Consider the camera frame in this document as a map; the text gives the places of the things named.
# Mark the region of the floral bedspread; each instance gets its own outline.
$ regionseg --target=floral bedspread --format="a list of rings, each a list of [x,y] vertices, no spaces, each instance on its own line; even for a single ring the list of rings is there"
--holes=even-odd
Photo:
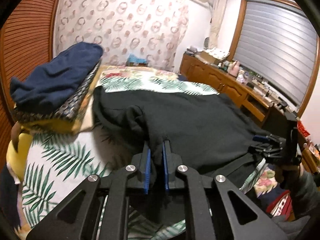
[[[181,92],[191,95],[217,94],[212,87],[177,80],[174,73],[143,68],[110,67],[102,72],[100,85],[106,92],[152,90],[163,93]],[[22,211],[28,233],[63,198],[90,174],[107,176],[112,170],[130,163],[131,154],[117,144],[101,125],[75,136],[36,134],[29,150],[22,190]],[[247,191],[265,168],[257,170],[245,182]],[[128,239],[165,240],[185,230],[185,221],[170,227],[152,223],[130,208]]]

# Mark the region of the window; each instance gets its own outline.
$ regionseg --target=window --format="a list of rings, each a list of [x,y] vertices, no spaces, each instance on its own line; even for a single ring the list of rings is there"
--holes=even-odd
[[[233,56],[301,105],[316,60],[317,34],[298,8],[274,0],[246,0]]]

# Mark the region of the wooden cabinet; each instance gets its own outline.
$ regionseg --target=wooden cabinet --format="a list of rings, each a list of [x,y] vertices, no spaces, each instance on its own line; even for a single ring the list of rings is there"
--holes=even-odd
[[[223,74],[210,67],[205,83],[212,86],[215,90],[219,91],[225,83],[225,78]]]
[[[181,62],[180,74],[184,75],[185,77],[188,77],[193,61],[194,59],[191,56],[184,55]]]
[[[251,88],[238,83],[235,77],[220,69],[185,54],[181,62],[180,73],[189,81],[210,85],[218,92],[227,94],[235,105],[260,127],[268,117],[269,104]]]
[[[201,61],[197,60],[191,63],[187,78],[191,82],[207,84],[207,67]]]
[[[247,96],[246,91],[244,91],[237,83],[232,80],[227,80],[222,85],[220,93],[227,94],[238,107],[241,106],[242,102]]]

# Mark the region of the yellow cloth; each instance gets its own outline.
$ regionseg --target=yellow cloth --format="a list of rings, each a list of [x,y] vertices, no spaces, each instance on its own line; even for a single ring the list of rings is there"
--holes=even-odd
[[[99,67],[95,77],[93,78],[89,86],[89,90],[81,103],[76,119],[74,121],[69,122],[59,118],[54,118],[54,119],[39,120],[39,121],[20,123],[20,124],[23,125],[24,128],[26,128],[27,130],[33,130],[37,132],[51,131],[56,133],[77,134],[80,131],[85,112],[87,110],[90,98],[93,94],[93,90],[96,87],[96,84],[100,78],[101,72],[105,67],[106,66],[103,66],[103,65]]]
[[[23,181],[24,171],[27,164],[28,151],[32,143],[33,136],[26,133],[19,135],[18,152],[15,151],[12,141],[10,141],[7,150],[6,160],[12,171]]]

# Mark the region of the curtain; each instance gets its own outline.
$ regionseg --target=curtain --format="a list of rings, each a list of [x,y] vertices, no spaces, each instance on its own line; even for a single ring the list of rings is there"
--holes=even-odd
[[[227,0],[213,0],[213,12],[209,36],[209,49],[218,46],[218,36],[221,28]]]
[[[187,27],[186,0],[60,0],[54,50],[93,42],[104,49],[103,64],[123,65],[132,53],[172,71]]]

